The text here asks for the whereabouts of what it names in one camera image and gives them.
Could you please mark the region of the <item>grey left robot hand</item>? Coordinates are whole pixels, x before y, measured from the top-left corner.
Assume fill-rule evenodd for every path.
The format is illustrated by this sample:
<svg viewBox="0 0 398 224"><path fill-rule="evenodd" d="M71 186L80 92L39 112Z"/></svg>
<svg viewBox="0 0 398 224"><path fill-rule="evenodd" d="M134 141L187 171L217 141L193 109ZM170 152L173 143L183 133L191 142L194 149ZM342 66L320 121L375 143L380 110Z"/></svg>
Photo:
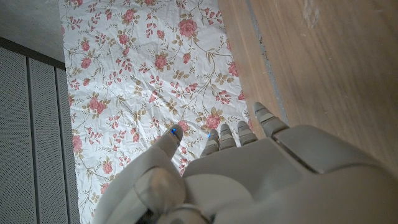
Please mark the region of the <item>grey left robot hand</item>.
<svg viewBox="0 0 398 224"><path fill-rule="evenodd" d="M110 183L95 223L396 223L397 177L313 126L290 127L253 106L265 138L211 130L201 156L172 164L183 130L169 128Z"/></svg>

